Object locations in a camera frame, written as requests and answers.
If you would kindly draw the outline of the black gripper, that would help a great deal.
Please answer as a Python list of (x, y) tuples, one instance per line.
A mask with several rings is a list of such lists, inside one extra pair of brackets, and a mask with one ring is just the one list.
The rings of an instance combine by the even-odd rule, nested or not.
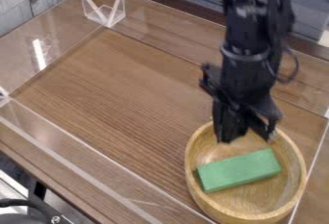
[(248, 127), (269, 141), (283, 117), (272, 98), (272, 88), (279, 80), (283, 46), (265, 44), (260, 48), (248, 49), (225, 41), (220, 52), (223, 65), (204, 63), (204, 77), (200, 81), (203, 89), (215, 99), (217, 141), (231, 143), (248, 133)]

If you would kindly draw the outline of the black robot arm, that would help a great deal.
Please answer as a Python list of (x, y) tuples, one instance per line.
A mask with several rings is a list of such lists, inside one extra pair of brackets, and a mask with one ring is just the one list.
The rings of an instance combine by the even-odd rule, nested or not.
[(282, 56), (295, 23), (291, 0), (223, 0), (227, 34), (220, 52), (223, 65), (205, 63), (200, 86), (215, 99), (215, 134), (232, 142), (248, 131), (269, 140), (282, 120), (272, 98), (276, 83), (296, 76), (280, 76)]

